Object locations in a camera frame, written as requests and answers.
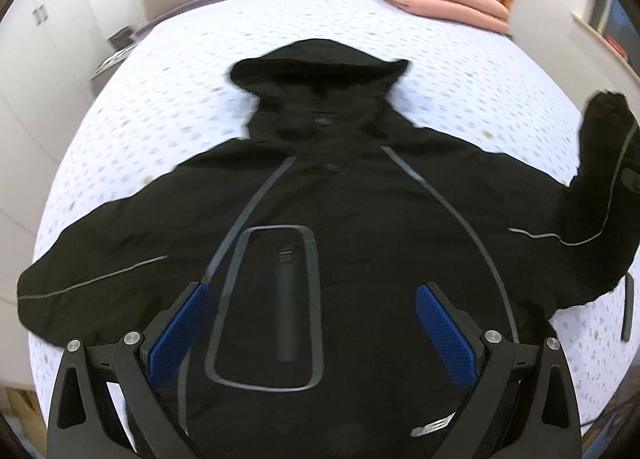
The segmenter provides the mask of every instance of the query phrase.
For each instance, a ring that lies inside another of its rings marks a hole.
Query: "red object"
[[[626,56],[626,51],[622,49],[620,44],[616,42],[611,36],[606,34],[603,36],[603,38],[618,52],[620,56],[622,56],[625,60],[629,60],[629,58]]]

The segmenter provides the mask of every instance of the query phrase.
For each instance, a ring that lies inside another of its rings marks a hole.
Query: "chest pocket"
[[[249,391],[296,392],[322,379],[318,250],[306,226],[241,233],[213,323],[205,371]]]

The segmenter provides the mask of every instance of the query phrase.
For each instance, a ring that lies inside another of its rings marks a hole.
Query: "bed sheet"
[[[415,126],[508,153],[564,184],[574,175],[580,113],[507,37],[412,16],[383,0],[227,0],[156,26],[109,81],[57,172],[34,259],[100,204],[130,196],[188,157],[243,136],[254,99],[228,81],[229,67],[305,38],[411,60],[390,101]],[[639,262],[632,267],[636,277]],[[620,342],[623,304],[619,285],[552,318],[582,421],[602,411],[638,349],[637,323],[631,342]],[[634,320],[639,315],[636,294]],[[30,353],[47,418],[62,352],[30,335]]]

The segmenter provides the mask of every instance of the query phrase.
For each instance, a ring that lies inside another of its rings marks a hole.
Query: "silver bolt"
[[[124,337],[124,343],[127,345],[135,345],[140,341],[140,333],[136,333],[135,331],[131,331],[127,333]]]
[[[502,341],[502,335],[494,330],[484,333],[484,337],[491,344],[499,344]]]
[[[546,346],[549,347],[549,349],[553,349],[556,351],[560,348],[560,342],[555,338],[547,338]]]
[[[66,344],[66,350],[70,353],[76,352],[80,348],[80,340],[71,340],[68,344]]]

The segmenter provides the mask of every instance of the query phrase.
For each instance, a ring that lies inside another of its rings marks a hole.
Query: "white wardrobe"
[[[48,18],[38,24],[40,6]],[[16,282],[31,263],[56,169],[93,102],[90,78],[112,53],[88,0],[15,0],[0,22],[0,383],[33,384]]]

